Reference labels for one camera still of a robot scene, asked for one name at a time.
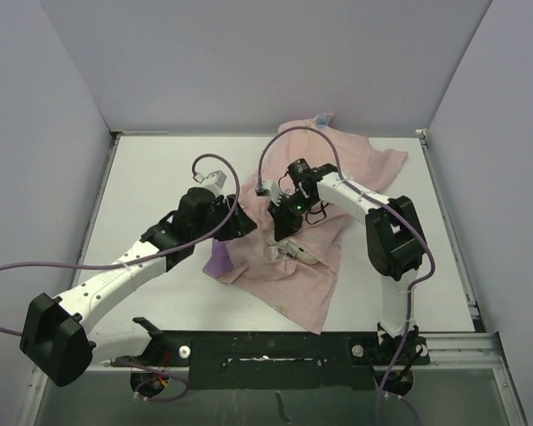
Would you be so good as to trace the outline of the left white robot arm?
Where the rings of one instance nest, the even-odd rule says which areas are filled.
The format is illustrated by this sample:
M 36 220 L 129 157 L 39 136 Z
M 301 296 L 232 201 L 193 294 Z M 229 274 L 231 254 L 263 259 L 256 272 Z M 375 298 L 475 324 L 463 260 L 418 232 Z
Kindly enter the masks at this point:
M 112 338 L 95 326 L 142 285 L 191 256 L 198 241 L 231 241 L 257 227 L 235 195 L 190 188 L 178 207 L 150 226 L 109 270 L 55 297 L 35 297 L 22 329 L 21 351 L 60 387 L 96 361 L 131 356 L 145 365 L 156 363 L 163 354 L 156 329 Z

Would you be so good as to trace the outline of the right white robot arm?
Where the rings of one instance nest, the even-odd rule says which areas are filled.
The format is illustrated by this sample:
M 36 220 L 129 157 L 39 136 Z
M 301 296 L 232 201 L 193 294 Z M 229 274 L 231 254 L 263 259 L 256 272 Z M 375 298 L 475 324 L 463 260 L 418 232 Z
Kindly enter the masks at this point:
M 399 362 L 410 351 L 405 331 L 414 326 L 410 285 L 425 255 L 426 239 L 412 201 L 388 198 L 343 177 L 336 166 L 312 168 L 298 159 L 287 169 L 293 193 L 285 193 L 272 179 L 256 190 L 270 198 L 274 239 L 283 241 L 302 228 L 306 213 L 316 204 L 345 211 L 365 227 L 370 264 L 382 277 L 382 313 L 378 327 L 380 357 Z

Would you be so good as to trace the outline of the pink pillowcase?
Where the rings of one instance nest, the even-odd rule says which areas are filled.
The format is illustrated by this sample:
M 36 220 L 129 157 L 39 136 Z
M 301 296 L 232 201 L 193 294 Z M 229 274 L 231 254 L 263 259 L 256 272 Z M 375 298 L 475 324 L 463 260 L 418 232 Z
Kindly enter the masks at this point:
M 305 330 L 319 334 L 338 281 L 342 232 L 352 221 L 345 211 L 316 204 L 305 217 L 300 231 L 289 240 L 297 243 L 319 263 L 307 265 L 293 259 L 273 259 L 269 245 L 274 240 L 274 222 L 267 210 L 268 199 L 258 197 L 260 178 L 273 179 L 284 192 L 294 185 L 288 166 L 299 158 L 311 167 L 340 164 L 344 175 L 378 193 L 389 187 L 402 169 L 407 153 L 377 150 L 368 138 L 334 130 L 330 115 L 286 122 L 281 137 L 269 148 L 262 171 L 254 172 L 242 185 L 239 202 L 258 226 L 249 235 L 212 243 L 211 257 L 203 270 L 222 284 L 232 284 L 257 297 Z

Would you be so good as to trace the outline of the cream pillow with bear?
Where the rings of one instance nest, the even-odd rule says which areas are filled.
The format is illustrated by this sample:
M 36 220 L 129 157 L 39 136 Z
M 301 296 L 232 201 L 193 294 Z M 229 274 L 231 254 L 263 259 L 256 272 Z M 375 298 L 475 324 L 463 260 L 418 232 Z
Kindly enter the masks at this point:
M 319 261 L 304 248 L 288 239 L 271 243 L 269 245 L 269 250 L 273 259 L 288 258 L 307 265 L 315 265 L 319 263 Z

